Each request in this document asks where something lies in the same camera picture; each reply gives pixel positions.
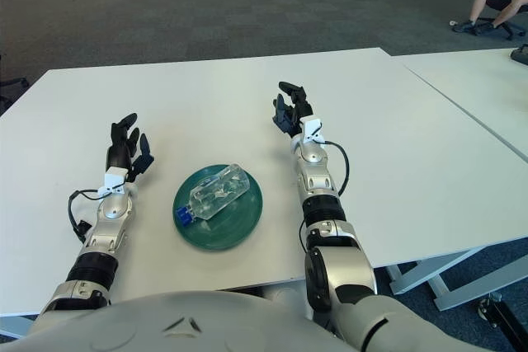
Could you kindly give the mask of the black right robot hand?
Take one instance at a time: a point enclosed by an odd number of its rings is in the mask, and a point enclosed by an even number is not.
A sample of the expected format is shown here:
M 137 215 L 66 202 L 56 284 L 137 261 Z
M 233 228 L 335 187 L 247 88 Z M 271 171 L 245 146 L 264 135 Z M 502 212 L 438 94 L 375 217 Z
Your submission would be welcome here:
M 293 105 L 287 105 L 284 97 L 278 94 L 272 104 L 275 115 L 272 117 L 274 124 L 291 138 L 301 133 L 301 118 L 313 115 L 312 106 L 307 101 L 306 92 L 303 87 L 289 82 L 279 82 L 278 87 L 290 97 Z

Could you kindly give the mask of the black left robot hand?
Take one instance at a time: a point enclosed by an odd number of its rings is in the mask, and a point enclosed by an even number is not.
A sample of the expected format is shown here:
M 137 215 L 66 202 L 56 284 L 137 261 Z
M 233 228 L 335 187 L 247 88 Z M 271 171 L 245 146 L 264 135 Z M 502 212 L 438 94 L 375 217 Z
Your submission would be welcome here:
M 126 181 L 135 182 L 138 175 L 144 174 L 154 162 L 149 141 L 139 128 L 130 128 L 138 116 L 131 113 L 118 123 L 111 124 L 111 146 L 107 150 L 106 170 L 119 167 L 127 170 Z

